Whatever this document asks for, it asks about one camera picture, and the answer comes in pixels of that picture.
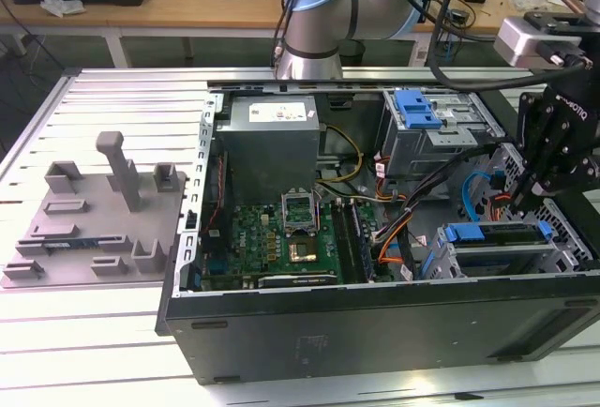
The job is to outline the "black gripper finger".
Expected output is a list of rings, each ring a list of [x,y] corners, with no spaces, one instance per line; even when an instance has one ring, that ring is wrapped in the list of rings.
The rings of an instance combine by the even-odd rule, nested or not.
[[[556,119],[555,105],[546,92],[522,95],[518,106],[517,150],[523,169],[511,187],[512,213],[532,211],[547,196],[549,162],[558,135]]]
[[[517,180],[517,211],[533,211],[541,205],[543,198],[556,197],[566,191],[585,192],[598,188],[598,158],[583,158],[567,172],[542,174],[525,168]]]

